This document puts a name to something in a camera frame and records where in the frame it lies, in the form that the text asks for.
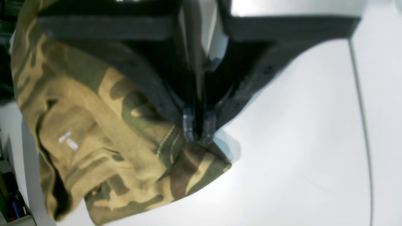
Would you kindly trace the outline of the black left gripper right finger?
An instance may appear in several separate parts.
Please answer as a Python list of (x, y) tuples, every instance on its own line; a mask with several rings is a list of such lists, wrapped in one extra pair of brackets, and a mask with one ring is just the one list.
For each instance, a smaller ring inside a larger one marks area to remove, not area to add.
[(360, 17), (223, 16), (224, 56), (204, 78), (203, 143), (237, 116), (292, 60), (328, 40), (349, 38)]

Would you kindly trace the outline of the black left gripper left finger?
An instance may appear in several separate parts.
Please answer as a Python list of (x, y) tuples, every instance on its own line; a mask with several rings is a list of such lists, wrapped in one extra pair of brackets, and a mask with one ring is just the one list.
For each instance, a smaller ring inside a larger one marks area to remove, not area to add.
[(198, 139), (195, 75), (178, 53), (179, 13), (39, 13), (54, 40), (112, 65), (144, 93), (185, 139)]

